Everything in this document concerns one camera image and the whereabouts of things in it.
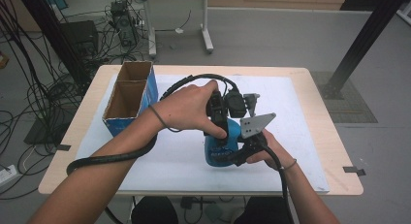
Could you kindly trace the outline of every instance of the wooden table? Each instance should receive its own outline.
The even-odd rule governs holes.
[[[148,54],[154,58],[157,55],[157,49],[156,49],[156,41],[155,41],[155,29],[151,24],[151,14],[150,14],[150,5],[149,5],[149,0],[141,0],[142,4],[144,6],[144,11],[145,11],[145,21],[147,24],[147,31],[148,31]],[[208,1],[203,0],[203,23],[201,24],[201,29],[203,33],[203,38],[205,40],[205,48],[209,53],[212,53],[214,50],[214,47],[211,42],[211,38],[209,37],[208,33],[208,12],[207,12],[207,6],[208,6]]]
[[[39,186],[39,191],[50,194],[66,177],[67,165],[74,161],[81,140],[90,126],[111,77],[120,65],[102,66],[91,83],[62,144],[70,150],[57,150]],[[222,76],[288,77],[292,80],[308,129],[323,165],[330,192],[327,195],[361,195],[363,187],[356,174],[347,174],[342,167],[353,166],[339,138],[329,113],[308,70],[276,67],[223,67],[223,66],[154,66],[156,75],[197,75],[207,73]]]

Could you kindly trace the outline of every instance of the open box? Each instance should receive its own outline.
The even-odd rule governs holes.
[[[111,134],[116,136],[157,100],[152,62],[124,62],[104,111],[103,121]]]

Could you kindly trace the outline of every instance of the person's left arm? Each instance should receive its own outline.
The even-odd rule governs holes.
[[[225,138],[223,129],[206,117],[206,102],[218,88],[212,80],[202,87],[184,87],[153,108],[168,127],[199,129]],[[164,128],[147,109],[133,123],[92,156],[128,153],[145,147]],[[76,169],[54,190],[30,219],[30,223],[94,223],[117,191],[136,160]]]

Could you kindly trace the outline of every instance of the white board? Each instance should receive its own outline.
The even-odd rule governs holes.
[[[159,97],[167,88],[183,76],[156,76]],[[256,114],[275,112],[276,118],[267,129],[298,159],[312,187],[317,192],[329,192],[324,171],[316,148],[308,131],[300,102],[292,81],[282,77],[227,77],[237,84],[241,94],[258,93]],[[111,78],[101,104],[80,144],[77,159],[88,157],[112,136],[104,125],[102,116],[108,103],[115,76]],[[203,85],[207,80],[196,80]],[[224,83],[219,82],[224,92]],[[160,193],[262,193],[280,192],[281,180],[278,172],[264,162],[240,167],[210,167],[206,163],[203,132],[187,130],[172,133],[163,130],[158,134],[156,146],[144,157],[139,158],[121,184],[119,191]]]

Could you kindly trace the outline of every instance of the bracelet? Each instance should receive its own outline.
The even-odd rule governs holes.
[[[295,159],[294,159],[294,162],[293,162],[290,166],[288,166],[287,168],[281,167],[280,169],[281,169],[283,172],[285,172],[285,171],[291,169],[292,167],[294,167],[294,165],[296,165],[296,164],[297,164],[297,159],[295,158]]]
[[[160,120],[160,122],[163,124],[164,127],[166,127],[168,130],[172,131],[173,133],[181,132],[181,130],[175,130],[175,129],[172,129],[169,126],[167,126],[166,122],[163,120],[163,118],[161,118],[160,114],[156,110],[154,110],[154,108],[152,106],[149,105],[148,107],[154,112],[154,114],[157,116],[157,118]]]

